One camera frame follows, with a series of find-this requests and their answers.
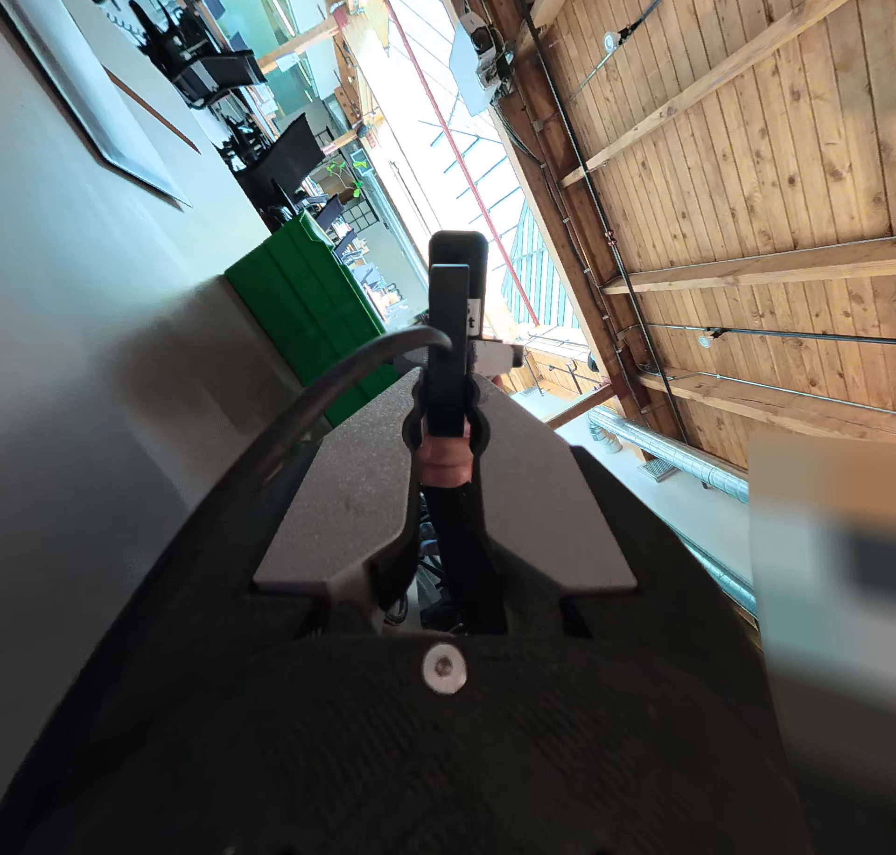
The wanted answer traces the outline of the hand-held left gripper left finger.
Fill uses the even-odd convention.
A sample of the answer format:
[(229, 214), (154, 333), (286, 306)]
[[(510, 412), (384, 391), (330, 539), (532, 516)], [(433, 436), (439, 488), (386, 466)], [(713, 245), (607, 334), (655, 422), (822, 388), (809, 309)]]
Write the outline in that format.
[(406, 420), (416, 406), (413, 368), (327, 434), (255, 571), (259, 592), (354, 602), (398, 600), (413, 570), (398, 570), (411, 518), (412, 455)]

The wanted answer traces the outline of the silver ventilation duct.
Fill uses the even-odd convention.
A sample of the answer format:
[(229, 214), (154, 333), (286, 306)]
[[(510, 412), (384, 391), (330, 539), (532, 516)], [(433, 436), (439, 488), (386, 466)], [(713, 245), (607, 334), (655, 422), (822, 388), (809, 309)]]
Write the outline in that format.
[(607, 452), (618, 453), (627, 443), (700, 480), (709, 488), (743, 504), (749, 503), (747, 473), (733, 464), (647, 426), (626, 420), (603, 406), (590, 409), (587, 420), (591, 437)]

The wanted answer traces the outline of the silver foil pouch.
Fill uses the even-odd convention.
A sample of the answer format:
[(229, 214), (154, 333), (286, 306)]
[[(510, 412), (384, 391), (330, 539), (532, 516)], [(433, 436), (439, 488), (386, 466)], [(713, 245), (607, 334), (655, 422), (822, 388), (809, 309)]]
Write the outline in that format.
[(62, 0), (1, 0), (2, 9), (97, 152), (191, 207)]

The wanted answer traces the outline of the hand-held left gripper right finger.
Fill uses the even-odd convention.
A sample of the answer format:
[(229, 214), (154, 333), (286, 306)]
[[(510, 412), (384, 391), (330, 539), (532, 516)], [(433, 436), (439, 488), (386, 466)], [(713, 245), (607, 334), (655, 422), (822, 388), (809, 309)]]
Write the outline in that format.
[(568, 443), (476, 373), (485, 532), (561, 594), (631, 591), (636, 580)]

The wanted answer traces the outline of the black office chair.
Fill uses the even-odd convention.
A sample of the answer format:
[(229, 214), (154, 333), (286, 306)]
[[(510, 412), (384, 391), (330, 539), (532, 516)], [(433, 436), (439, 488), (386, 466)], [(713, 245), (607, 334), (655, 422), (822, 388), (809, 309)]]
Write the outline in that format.
[(233, 175), (252, 205), (263, 212), (288, 203), (302, 180), (326, 158), (303, 112), (274, 144)]
[(266, 82), (251, 50), (220, 50), (201, 17), (191, 9), (175, 14), (159, 28), (135, 0), (129, 7), (143, 28), (140, 51), (180, 92), (189, 106), (204, 109), (230, 92)]

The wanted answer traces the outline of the green plastic bin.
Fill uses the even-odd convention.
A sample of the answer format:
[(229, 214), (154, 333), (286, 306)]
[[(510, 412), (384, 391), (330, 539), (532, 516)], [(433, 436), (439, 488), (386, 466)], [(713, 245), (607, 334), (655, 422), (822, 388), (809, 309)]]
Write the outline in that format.
[(304, 388), (386, 333), (308, 212), (231, 265), (225, 279)]

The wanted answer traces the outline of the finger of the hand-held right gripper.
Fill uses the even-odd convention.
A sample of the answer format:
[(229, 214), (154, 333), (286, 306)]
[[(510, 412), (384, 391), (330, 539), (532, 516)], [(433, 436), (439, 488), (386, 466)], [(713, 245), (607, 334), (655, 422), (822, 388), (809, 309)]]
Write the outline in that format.
[(494, 339), (479, 340), (479, 373), (508, 374), (524, 364), (524, 346)]

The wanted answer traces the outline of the person's right forearm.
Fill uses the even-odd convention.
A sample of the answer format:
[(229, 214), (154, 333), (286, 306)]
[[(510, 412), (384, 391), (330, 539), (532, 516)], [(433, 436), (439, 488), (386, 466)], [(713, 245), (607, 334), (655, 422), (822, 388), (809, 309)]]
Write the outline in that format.
[(425, 486), (423, 497), (438, 541), (443, 580), (463, 625), (473, 635), (508, 631), (503, 588), (491, 560), (479, 488)]

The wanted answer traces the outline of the person's right hand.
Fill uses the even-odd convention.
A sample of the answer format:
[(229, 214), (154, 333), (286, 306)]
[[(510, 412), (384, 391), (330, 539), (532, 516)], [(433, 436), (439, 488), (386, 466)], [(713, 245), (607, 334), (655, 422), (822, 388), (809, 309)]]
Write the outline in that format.
[(473, 453), (467, 437), (423, 435), (417, 452), (423, 487), (453, 490), (472, 482)]

